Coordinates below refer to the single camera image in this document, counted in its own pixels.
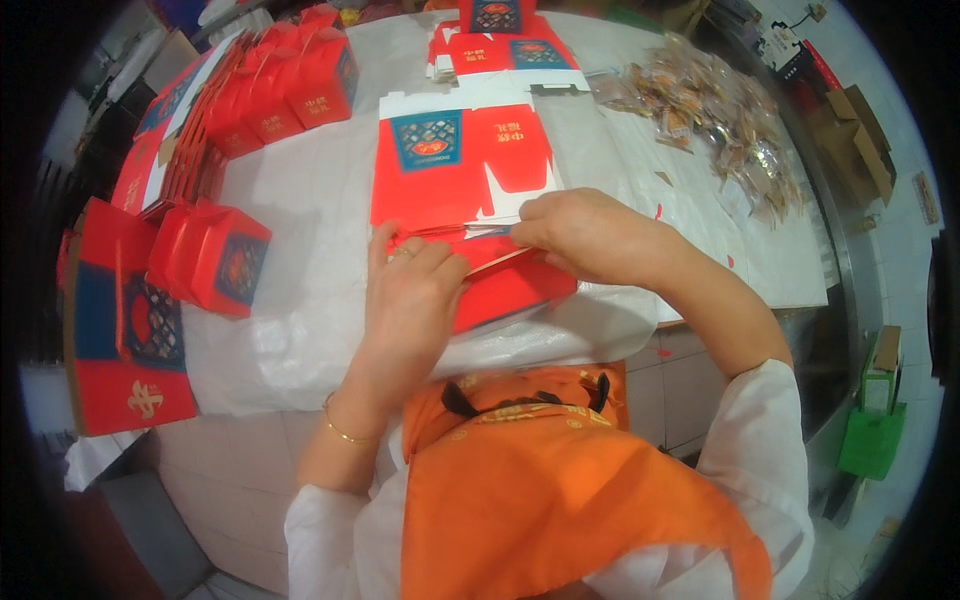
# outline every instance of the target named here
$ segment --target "wrapped snack packet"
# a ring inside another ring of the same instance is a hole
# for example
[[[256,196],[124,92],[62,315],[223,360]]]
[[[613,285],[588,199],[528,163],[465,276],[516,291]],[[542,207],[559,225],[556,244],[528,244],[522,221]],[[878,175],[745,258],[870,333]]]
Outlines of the wrapped snack packet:
[[[690,145],[690,117],[672,107],[661,108],[657,118],[657,141],[667,146],[680,148],[693,154],[687,146]]]

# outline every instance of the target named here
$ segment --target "plastic wrapper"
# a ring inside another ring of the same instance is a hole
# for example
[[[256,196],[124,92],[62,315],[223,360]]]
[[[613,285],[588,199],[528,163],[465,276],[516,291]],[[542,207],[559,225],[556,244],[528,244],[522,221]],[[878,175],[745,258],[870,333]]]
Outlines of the plastic wrapper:
[[[631,63],[619,79],[609,74],[600,84],[594,93],[605,106],[653,117],[660,144],[690,153],[691,137],[701,136],[714,173],[738,181],[754,208],[767,203],[764,214],[782,221],[801,204],[780,157],[777,105],[756,78],[667,34],[646,64]]]
[[[676,108],[664,108],[657,116],[657,141],[667,146],[688,150],[690,137],[693,134],[691,126],[689,115]]]
[[[612,110],[649,117],[659,104],[653,95],[641,92],[633,86],[629,73],[628,68],[623,74],[604,71],[587,75],[593,100]]]

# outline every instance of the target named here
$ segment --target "green bag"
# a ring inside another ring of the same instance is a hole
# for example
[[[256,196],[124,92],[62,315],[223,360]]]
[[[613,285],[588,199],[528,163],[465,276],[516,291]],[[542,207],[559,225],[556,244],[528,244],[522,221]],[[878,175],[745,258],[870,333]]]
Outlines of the green bag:
[[[837,467],[868,479],[883,481],[897,454],[906,404],[898,402],[892,415],[873,415],[854,408]]]

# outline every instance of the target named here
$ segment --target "table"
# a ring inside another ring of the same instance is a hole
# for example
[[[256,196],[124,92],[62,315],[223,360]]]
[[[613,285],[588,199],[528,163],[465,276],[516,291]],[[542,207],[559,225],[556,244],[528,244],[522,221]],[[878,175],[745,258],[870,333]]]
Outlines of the table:
[[[584,72],[644,61],[661,36],[625,25],[547,12]],[[342,379],[363,334],[366,244],[378,101],[388,92],[445,91],[424,77],[426,43],[453,11],[382,19],[348,29],[360,79],[349,121],[287,138],[230,163],[221,202],[274,232],[249,319],[184,306],[187,371],[204,414],[319,410]],[[772,307],[827,303],[821,249],[808,218],[816,208],[796,151],[798,184],[811,203],[776,230],[739,225],[719,198],[742,194],[694,156],[656,144],[653,123],[599,108],[589,94],[537,96],[564,186],[596,187],[657,214],[728,264]],[[666,184],[656,171],[673,182]],[[637,288],[582,283],[554,312],[490,334],[456,340],[435,375],[470,369],[618,360],[644,346],[675,313]]]

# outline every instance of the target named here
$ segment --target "right hand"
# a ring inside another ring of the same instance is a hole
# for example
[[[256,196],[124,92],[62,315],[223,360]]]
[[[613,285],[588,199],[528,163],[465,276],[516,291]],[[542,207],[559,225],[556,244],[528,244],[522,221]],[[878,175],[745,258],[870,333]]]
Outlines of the right hand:
[[[641,215],[603,192],[550,192],[520,208],[510,236],[547,251],[546,262],[582,281],[656,290],[675,254],[672,227]]]

